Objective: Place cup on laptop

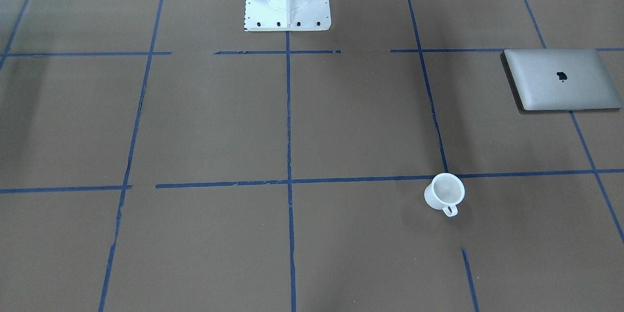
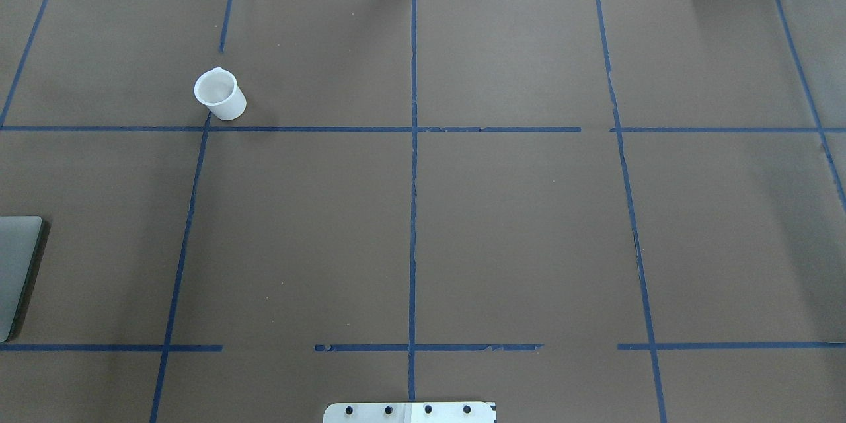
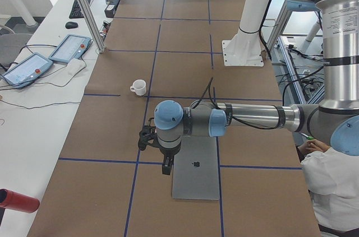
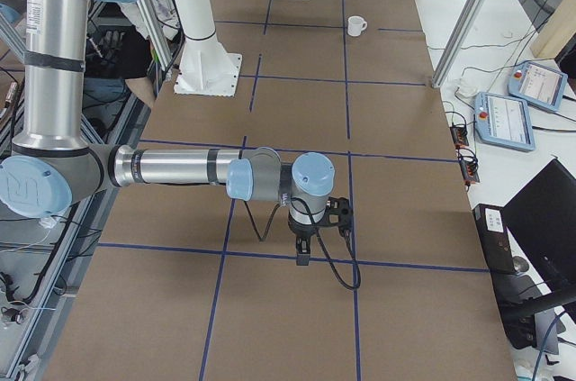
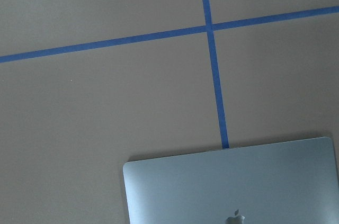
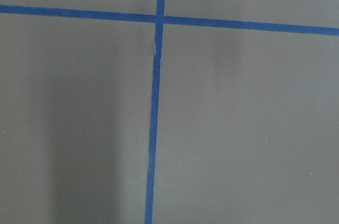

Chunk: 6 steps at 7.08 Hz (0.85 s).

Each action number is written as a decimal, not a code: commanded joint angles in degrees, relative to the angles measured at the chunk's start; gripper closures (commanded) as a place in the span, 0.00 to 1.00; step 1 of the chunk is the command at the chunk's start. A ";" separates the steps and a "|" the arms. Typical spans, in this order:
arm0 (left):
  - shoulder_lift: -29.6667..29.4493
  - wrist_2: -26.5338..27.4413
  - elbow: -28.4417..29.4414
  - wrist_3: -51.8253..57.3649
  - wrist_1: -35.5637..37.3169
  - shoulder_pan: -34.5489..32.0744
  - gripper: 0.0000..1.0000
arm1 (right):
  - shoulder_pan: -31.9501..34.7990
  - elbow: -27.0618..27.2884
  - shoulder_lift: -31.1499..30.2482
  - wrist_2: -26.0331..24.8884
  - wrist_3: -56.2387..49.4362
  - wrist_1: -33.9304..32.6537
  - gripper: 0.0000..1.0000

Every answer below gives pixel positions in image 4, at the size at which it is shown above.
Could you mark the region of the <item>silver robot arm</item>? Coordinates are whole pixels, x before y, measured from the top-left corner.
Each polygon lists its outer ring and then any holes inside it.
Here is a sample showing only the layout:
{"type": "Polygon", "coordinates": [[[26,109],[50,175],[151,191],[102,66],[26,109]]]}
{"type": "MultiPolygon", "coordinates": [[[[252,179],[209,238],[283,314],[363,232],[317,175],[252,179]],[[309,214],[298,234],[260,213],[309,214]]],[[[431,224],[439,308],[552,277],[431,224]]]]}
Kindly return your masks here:
{"type": "Polygon", "coordinates": [[[287,206],[296,261],[307,264],[311,237],[329,214],[335,169],[326,156],[310,152],[284,163],[269,148],[135,150],[82,139],[90,2],[27,0],[24,120],[1,164],[2,202],[42,218],[110,186],[224,186],[233,199],[287,206]]]}

